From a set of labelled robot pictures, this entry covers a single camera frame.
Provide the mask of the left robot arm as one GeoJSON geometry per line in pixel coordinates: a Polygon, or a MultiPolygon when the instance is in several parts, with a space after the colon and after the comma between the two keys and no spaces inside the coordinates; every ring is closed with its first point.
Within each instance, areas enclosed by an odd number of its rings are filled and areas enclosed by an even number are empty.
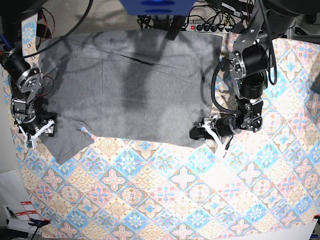
{"type": "Polygon", "coordinates": [[[263,91],[278,80],[276,56],[272,41],[291,27],[295,17],[320,11],[318,0],[257,0],[249,23],[233,44],[227,58],[216,66],[211,78],[211,99],[223,115],[203,118],[190,132],[190,138],[219,141],[241,131],[261,129],[263,91]],[[222,107],[216,99],[219,71],[229,67],[237,108],[222,107]]]}

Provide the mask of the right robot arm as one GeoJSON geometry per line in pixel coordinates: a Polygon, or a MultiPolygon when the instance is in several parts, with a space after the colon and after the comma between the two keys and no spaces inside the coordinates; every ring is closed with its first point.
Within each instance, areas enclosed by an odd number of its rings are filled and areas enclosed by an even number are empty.
{"type": "Polygon", "coordinates": [[[57,115],[37,111],[35,100],[43,86],[39,56],[66,39],[87,17],[93,1],[77,24],[58,40],[40,49],[42,42],[52,38],[55,31],[46,18],[44,0],[2,0],[0,2],[0,64],[9,75],[11,91],[10,111],[19,132],[27,140],[44,134],[55,135],[57,115]]]}

